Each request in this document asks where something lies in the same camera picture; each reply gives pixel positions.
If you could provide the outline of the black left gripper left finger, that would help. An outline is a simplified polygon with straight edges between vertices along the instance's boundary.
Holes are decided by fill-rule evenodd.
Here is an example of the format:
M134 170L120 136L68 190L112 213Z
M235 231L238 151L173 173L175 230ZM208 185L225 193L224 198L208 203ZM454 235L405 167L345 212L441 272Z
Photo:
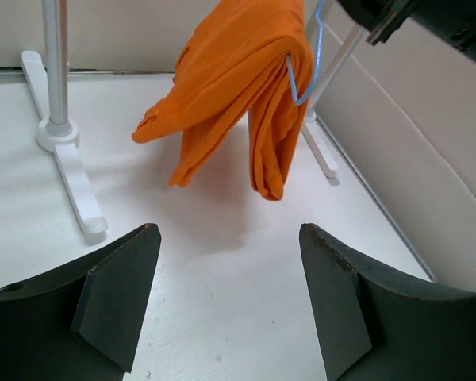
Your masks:
M0 380L122 380L131 372L159 258L144 224L0 288Z

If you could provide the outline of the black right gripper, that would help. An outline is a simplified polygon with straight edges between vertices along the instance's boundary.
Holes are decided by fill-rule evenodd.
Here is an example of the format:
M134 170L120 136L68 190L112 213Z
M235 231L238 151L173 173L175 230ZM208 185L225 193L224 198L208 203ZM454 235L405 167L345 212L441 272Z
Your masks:
M411 19L476 63L476 0L339 0L369 32L367 43L386 43Z

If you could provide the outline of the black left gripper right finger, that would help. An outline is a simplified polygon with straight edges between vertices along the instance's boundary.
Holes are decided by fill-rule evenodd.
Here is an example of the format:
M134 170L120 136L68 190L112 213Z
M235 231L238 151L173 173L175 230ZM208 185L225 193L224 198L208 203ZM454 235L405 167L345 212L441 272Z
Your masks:
M317 225L301 259L330 380L476 380L476 292L408 275Z

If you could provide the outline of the blue wire hanger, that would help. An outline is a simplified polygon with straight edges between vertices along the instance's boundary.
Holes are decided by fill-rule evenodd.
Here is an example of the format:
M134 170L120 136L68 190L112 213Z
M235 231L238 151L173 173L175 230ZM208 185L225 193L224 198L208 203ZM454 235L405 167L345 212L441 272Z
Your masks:
M300 106L309 99L309 96L312 94L318 80L319 71L321 69L321 57L323 50L323 40L324 40L324 22L322 18L322 10L325 4L325 0L319 0L315 10L313 11L313 18L317 24L317 45L316 52L314 53L314 62L313 62L313 73L311 75L309 85L305 89L305 92L302 95L298 94L296 78L294 75L294 69L291 62L290 55L286 56L286 67L287 74L290 81L291 96L295 106Z

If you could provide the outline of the orange trousers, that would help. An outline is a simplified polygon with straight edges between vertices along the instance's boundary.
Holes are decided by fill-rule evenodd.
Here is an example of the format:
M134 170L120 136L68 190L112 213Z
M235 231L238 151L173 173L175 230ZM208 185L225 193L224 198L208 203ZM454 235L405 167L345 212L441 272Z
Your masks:
M196 27L168 95L132 133L138 144L182 134L169 183L184 187L241 118L248 119L252 188L282 199L306 105L313 57L301 1L221 1Z

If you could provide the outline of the white garment rack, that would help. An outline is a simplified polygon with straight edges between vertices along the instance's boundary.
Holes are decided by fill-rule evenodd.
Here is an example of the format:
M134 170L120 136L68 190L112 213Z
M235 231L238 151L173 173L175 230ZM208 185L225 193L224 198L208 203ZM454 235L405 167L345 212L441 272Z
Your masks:
M42 11L46 56L42 57L35 51L21 54L22 69L40 116L36 140L39 146L55 157L82 233L101 234L108 229L107 221L91 189L78 151L79 129L68 117L67 3L44 1ZM354 25L328 68L323 73L316 72L309 86L309 109L302 134L329 179L337 177L339 168L322 141L315 105L364 33L362 26Z

